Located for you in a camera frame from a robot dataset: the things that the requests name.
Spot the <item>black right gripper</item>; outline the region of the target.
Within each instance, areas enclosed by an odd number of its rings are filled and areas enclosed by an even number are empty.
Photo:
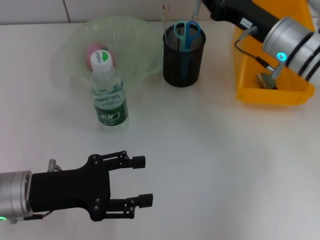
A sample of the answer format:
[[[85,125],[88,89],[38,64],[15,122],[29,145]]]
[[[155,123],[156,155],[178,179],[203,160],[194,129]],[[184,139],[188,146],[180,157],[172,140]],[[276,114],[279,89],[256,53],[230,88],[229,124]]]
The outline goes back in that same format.
[[[214,21],[229,22],[241,30],[256,26],[257,33],[252,37],[261,43],[279,21],[279,18],[251,0],[204,0],[203,4]]]

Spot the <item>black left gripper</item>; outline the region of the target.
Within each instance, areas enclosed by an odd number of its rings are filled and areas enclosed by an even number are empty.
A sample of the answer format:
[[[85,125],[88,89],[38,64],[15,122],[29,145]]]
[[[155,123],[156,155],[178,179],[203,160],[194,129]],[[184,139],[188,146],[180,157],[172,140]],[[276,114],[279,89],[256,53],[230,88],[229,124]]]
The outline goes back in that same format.
[[[78,169],[35,173],[31,177],[29,204],[33,212],[82,208],[92,221],[133,219],[135,209],[153,206],[153,194],[110,199],[108,170],[143,169],[145,156],[130,158],[127,151],[89,156]]]

